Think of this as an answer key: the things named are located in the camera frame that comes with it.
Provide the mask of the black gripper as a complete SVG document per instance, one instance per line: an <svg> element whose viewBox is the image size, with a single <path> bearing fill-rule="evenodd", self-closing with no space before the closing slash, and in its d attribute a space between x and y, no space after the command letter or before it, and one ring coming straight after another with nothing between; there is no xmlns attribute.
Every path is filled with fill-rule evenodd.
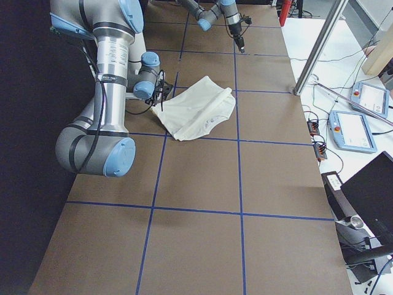
<svg viewBox="0 0 393 295"><path fill-rule="evenodd" d="M241 22L228 24L228 29L231 37L236 41L236 45L240 53L245 53L244 38L241 35L242 27Z"/></svg>
<svg viewBox="0 0 393 295"><path fill-rule="evenodd" d="M145 100L145 104L149 106L156 106L162 104L167 99L168 93L165 89L156 89L153 95Z"/></svg>

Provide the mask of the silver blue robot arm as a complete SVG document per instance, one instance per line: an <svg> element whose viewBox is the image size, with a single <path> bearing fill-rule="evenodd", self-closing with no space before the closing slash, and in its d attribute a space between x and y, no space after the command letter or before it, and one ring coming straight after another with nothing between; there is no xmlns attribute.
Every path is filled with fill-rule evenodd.
<svg viewBox="0 0 393 295"><path fill-rule="evenodd" d="M245 53L243 34L247 29L243 31L242 23L250 26L252 19L248 15L239 13L235 0L215 1L209 10L193 0L175 1L175 3L187 9L203 31L208 31L220 17L223 17L228 35L234 40L238 50Z"/></svg>
<svg viewBox="0 0 393 295"><path fill-rule="evenodd" d="M166 96L160 59L145 48L138 1L52 1L59 32L95 41L95 95L60 133L60 165L73 173L121 177L130 170L136 146L125 127L127 98L155 104Z"/></svg>

